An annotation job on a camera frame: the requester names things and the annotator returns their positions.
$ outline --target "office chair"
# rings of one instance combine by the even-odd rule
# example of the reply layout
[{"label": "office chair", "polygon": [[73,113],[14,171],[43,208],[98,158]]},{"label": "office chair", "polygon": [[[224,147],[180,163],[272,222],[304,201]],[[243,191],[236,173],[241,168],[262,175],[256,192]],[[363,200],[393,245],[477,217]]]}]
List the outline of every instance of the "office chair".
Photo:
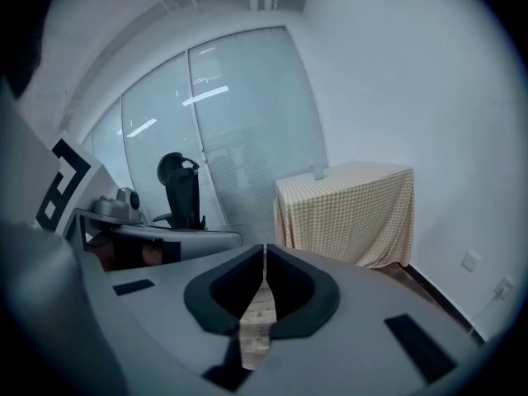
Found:
[{"label": "office chair", "polygon": [[[192,167],[183,167],[189,162]],[[153,221],[166,220],[173,229],[205,230],[205,216],[200,221],[200,166],[181,153],[169,153],[158,164],[158,180],[165,186],[170,214],[159,215]]]}]

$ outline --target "table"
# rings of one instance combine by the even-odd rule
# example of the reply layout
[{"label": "table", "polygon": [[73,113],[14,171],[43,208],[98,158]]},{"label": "table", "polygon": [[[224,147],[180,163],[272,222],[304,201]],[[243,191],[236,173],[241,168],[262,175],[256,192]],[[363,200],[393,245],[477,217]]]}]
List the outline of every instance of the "table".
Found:
[{"label": "table", "polygon": [[276,181],[277,242],[357,266],[408,265],[413,245],[413,170],[352,162]]}]

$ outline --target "desk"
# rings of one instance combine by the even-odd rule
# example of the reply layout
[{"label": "desk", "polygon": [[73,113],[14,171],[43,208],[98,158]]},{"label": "desk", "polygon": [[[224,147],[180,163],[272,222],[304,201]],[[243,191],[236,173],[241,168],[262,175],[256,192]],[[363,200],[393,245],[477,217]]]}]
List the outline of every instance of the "desk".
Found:
[{"label": "desk", "polygon": [[277,242],[370,268],[408,265],[413,245],[413,170],[353,162],[276,181]]}]

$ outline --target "glass wall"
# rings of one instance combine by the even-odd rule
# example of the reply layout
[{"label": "glass wall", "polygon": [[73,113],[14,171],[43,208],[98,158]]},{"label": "glass wall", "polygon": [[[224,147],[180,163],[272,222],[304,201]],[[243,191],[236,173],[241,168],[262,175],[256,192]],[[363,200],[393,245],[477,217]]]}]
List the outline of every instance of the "glass wall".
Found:
[{"label": "glass wall", "polygon": [[276,179],[326,165],[314,99],[284,28],[214,40],[154,69],[105,114],[92,147],[118,185],[139,193],[148,219],[170,212],[161,157],[194,159],[208,229],[239,232],[244,243],[275,242]]}]

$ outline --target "checkered tablecloth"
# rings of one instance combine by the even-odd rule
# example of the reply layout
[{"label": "checkered tablecloth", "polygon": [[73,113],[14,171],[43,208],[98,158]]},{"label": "checkered tablecloth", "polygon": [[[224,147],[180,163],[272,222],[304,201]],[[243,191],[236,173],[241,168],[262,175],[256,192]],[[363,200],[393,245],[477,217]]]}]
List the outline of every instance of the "checkered tablecloth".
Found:
[{"label": "checkered tablecloth", "polygon": [[277,242],[370,268],[406,266],[414,227],[413,170],[353,162],[276,181]]}]

